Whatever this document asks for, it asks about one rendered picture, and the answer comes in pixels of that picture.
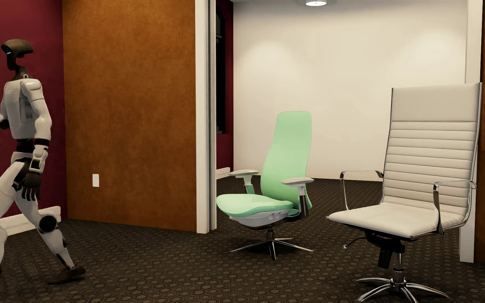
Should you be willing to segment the beige ribbed office chair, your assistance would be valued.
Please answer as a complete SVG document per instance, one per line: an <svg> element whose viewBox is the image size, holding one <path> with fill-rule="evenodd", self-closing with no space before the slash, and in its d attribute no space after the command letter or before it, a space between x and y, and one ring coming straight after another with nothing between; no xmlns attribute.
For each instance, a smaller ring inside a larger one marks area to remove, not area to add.
<svg viewBox="0 0 485 303"><path fill-rule="evenodd" d="M390 131L387 141L383 195L378 205L347 206L344 175L340 174L343 211L328 219L365 232L380 248L379 267L387 269L392 254L391 279L363 278L381 286L363 294L360 302L383 290L403 292L417 288L448 298L428 286L408 283L402 267L403 242L444 235L464 226L472 208L472 190L480 129L482 83L404 87L392 89Z"/></svg>

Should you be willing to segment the black robot head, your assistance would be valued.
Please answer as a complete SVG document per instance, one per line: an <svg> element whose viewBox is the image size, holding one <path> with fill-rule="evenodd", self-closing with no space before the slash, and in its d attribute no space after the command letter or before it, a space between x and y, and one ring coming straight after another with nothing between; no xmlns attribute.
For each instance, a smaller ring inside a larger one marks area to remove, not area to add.
<svg viewBox="0 0 485 303"><path fill-rule="evenodd" d="M23 39L10 39L1 45L1 49L6 54L6 64L10 71L15 71L12 81L24 78L33 79L25 66L16 63L17 58L23 58L25 54L34 52L32 45Z"/></svg>

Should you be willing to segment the white door frame post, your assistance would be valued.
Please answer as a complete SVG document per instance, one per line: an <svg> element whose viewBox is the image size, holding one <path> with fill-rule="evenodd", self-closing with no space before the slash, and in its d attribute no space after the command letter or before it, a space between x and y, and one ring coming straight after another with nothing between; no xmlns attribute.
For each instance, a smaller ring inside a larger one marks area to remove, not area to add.
<svg viewBox="0 0 485 303"><path fill-rule="evenodd" d="M215 0L195 0L197 233L217 228Z"/></svg>

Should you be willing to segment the round ceiling light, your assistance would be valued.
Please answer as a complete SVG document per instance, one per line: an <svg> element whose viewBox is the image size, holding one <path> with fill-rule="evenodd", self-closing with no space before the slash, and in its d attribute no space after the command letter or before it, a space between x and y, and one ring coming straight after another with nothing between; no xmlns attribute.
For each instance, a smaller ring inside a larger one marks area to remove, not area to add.
<svg viewBox="0 0 485 303"><path fill-rule="evenodd" d="M295 3L303 8L313 9L313 8L324 8L327 6L334 5L338 0L294 0Z"/></svg>

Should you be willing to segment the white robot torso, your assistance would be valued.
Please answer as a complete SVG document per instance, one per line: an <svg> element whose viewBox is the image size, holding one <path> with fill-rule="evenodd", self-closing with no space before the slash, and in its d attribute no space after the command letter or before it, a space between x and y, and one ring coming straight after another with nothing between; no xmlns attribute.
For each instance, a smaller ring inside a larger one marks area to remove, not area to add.
<svg viewBox="0 0 485 303"><path fill-rule="evenodd" d="M32 110L29 100L21 91L21 82L18 79L7 82L4 86L2 105L6 109L12 137L18 141L16 154L12 159L32 158L35 148L35 124L38 117Z"/></svg>

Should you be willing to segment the white right robot leg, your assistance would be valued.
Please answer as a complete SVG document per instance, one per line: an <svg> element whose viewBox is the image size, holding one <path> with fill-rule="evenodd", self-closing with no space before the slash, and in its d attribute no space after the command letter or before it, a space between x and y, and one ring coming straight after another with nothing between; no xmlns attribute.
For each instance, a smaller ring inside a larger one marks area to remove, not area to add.
<svg viewBox="0 0 485 303"><path fill-rule="evenodd" d="M66 248L66 241L58 229L57 218L52 214L40 214L37 201L27 200L23 192L24 190L21 189L16 193L15 202L18 208L28 221L36 227L49 249L64 265L62 272L48 279L47 283L49 285L63 284L85 274L86 270L84 267L73 263Z"/></svg>

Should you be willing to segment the white baseboard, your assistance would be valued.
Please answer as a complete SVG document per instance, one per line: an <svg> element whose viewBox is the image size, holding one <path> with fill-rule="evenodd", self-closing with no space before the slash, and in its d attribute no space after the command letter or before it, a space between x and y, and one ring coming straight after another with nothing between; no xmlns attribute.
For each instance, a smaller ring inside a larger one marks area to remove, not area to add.
<svg viewBox="0 0 485 303"><path fill-rule="evenodd" d="M53 215L57 218L58 222L61 222L60 206L39 209L39 213L43 216ZM30 223L23 214L1 218L0 226L6 230L8 236L35 229L35 226Z"/></svg>

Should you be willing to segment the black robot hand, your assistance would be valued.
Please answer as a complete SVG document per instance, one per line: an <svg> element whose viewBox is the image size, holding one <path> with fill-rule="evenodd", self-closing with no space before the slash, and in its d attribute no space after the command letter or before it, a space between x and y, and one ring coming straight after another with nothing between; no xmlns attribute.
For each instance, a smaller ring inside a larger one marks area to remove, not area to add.
<svg viewBox="0 0 485 303"><path fill-rule="evenodd" d="M22 198L27 201L36 201L36 197L39 196L40 185L40 173L35 171L28 172L19 183L19 187L22 189Z"/></svg>

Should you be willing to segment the light green office chair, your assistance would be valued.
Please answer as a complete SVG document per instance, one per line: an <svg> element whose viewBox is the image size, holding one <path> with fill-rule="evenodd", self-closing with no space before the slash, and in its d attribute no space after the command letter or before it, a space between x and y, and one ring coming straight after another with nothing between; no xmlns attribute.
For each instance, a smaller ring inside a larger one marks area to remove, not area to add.
<svg viewBox="0 0 485 303"><path fill-rule="evenodd" d="M275 260L275 244L300 249L300 246L276 238L274 228L308 217L312 208L306 193L306 164L312 139L312 116L309 112L278 114L272 144L261 170L261 195L254 192L251 179L256 170L236 170L230 176L243 178L246 194L225 194L217 197L217 206L230 219L253 230L266 230L266 238L242 247L246 249L266 243Z"/></svg>

